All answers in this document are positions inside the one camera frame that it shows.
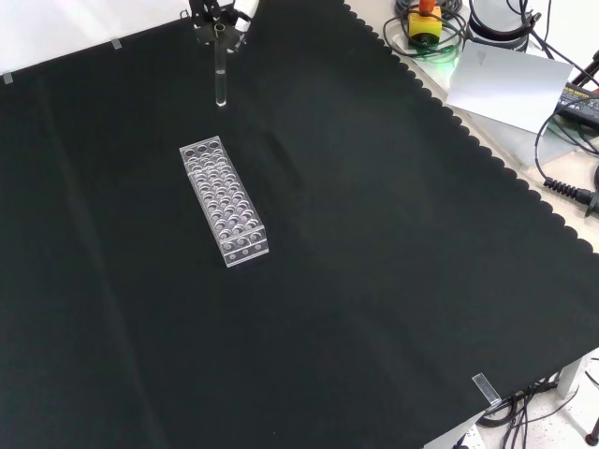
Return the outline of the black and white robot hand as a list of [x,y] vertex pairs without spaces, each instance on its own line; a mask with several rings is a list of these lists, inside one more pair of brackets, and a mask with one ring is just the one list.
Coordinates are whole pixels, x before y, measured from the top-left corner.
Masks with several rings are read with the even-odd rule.
[[189,1],[197,40],[236,52],[245,41],[258,6],[259,0]]

